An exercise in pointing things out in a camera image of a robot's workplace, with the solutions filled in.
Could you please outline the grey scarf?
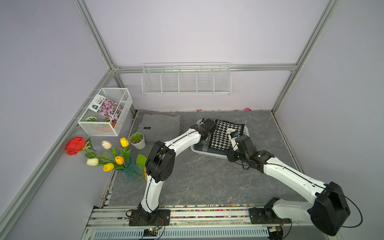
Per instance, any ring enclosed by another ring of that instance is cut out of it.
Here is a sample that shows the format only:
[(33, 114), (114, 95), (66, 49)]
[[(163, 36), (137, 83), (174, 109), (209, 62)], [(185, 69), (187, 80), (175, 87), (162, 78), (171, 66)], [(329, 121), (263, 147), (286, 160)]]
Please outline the grey scarf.
[(147, 142), (166, 142), (180, 135), (182, 120), (180, 116), (144, 114), (138, 132), (144, 134)]

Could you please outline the artificial tulip bouquet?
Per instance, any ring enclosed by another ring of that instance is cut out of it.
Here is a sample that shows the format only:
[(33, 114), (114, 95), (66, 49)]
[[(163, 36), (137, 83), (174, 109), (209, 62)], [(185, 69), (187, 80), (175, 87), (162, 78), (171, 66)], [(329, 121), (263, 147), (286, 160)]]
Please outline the artificial tulip bouquet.
[(136, 174), (143, 176), (145, 181), (148, 180), (148, 175), (145, 172), (146, 169), (141, 165), (134, 164), (131, 150), (128, 148), (130, 143), (126, 138), (120, 139), (119, 148), (115, 148), (109, 141), (102, 141), (101, 145), (105, 150), (102, 154), (93, 147), (91, 139), (86, 140), (86, 144), (81, 149), (81, 152), (85, 152), (88, 166), (101, 166), (104, 172), (122, 171), (127, 177), (129, 174)]

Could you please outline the small houndstooth scarf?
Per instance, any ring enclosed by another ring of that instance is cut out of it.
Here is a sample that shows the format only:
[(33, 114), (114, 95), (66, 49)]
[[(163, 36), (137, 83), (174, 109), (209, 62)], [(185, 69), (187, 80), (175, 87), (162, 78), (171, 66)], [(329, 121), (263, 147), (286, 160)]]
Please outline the small houndstooth scarf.
[(235, 124), (224, 120), (215, 120), (216, 128), (213, 134), (211, 134), (209, 140), (209, 147), (219, 149), (219, 150), (227, 150), (232, 148), (231, 141), (229, 140), (227, 129), (232, 128), (237, 131), (237, 133), (241, 136), (244, 133), (245, 124)]

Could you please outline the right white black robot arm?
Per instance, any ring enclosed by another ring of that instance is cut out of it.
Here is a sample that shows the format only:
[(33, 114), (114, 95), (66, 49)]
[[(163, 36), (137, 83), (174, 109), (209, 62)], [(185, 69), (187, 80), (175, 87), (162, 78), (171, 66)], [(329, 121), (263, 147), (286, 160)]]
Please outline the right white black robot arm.
[(273, 154), (257, 150), (250, 137), (230, 133), (231, 147), (226, 151), (230, 162), (240, 161), (246, 168), (273, 177), (301, 195), (305, 201), (272, 198), (262, 210), (269, 222), (275, 219), (298, 220), (313, 224), (329, 236), (335, 236), (351, 211), (342, 188), (334, 183), (315, 180), (291, 168)]

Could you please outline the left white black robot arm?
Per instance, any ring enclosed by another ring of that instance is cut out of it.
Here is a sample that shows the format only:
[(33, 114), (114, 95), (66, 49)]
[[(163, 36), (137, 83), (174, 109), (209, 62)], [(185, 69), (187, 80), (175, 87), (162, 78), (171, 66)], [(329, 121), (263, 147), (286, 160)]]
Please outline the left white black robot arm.
[(205, 119), (173, 140), (154, 143), (145, 163), (148, 180), (144, 197), (138, 205), (138, 212), (147, 223), (152, 223), (157, 218), (160, 193), (165, 180), (174, 170), (176, 157), (191, 146), (205, 141), (215, 127), (215, 121)]

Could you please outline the flower seed packet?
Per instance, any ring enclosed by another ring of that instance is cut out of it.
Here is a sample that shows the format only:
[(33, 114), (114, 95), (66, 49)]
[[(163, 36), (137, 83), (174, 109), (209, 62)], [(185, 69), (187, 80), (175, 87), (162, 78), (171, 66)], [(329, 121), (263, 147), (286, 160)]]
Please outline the flower seed packet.
[(112, 121), (117, 121), (123, 111), (121, 104), (100, 94), (95, 95), (88, 105), (88, 109)]

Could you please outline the small potted green plant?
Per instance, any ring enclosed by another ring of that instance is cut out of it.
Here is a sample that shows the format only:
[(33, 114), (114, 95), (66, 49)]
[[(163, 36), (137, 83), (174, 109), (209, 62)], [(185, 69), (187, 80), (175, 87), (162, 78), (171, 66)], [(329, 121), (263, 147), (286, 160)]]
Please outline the small potted green plant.
[(138, 150), (142, 150), (146, 146), (145, 136), (139, 132), (132, 134), (129, 138), (129, 142)]

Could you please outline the navy blue striped scarf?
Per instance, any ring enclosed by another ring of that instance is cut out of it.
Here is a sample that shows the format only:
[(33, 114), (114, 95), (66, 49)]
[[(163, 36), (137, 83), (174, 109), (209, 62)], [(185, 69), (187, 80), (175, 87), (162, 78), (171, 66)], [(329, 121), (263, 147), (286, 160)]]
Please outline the navy blue striped scarf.
[(213, 156), (217, 158), (227, 157), (225, 151), (209, 147), (208, 143), (205, 143), (205, 142), (191, 146), (191, 150), (194, 153), (197, 153), (200, 155)]

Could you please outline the white plastic perforated basket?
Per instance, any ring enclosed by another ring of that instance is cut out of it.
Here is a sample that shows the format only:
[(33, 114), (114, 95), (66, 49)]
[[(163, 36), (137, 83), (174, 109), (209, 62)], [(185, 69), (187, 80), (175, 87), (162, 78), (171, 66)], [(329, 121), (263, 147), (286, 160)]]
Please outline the white plastic perforated basket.
[(235, 124), (218, 119), (215, 120), (215, 123), (214, 132), (207, 140), (193, 145), (191, 150), (199, 155), (226, 160), (226, 151), (233, 147), (231, 137), (249, 136), (249, 130), (245, 124)]

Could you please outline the red artificial rose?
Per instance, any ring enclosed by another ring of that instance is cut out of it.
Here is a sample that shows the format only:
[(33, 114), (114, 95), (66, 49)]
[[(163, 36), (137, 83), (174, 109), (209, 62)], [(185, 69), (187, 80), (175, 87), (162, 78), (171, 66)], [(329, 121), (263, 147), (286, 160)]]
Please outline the red artificial rose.
[(71, 139), (67, 144), (66, 144), (66, 154), (69, 156), (76, 155), (77, 153), (81, 152), (82, 149), (86, 146), (87, 141), (84, 140), (83, 137), (76, 137)]

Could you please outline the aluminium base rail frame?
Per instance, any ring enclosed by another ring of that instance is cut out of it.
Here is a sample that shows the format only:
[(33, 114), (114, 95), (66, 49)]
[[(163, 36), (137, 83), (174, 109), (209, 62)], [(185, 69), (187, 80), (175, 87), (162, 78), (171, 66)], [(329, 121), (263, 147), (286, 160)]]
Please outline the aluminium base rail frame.
[(165, 206), (170, 214), (151, 226), (130, 226), (133, 207), (94, 209), (83, 240), (341, 240), (309, 223), (253, 224), (250, 205)]

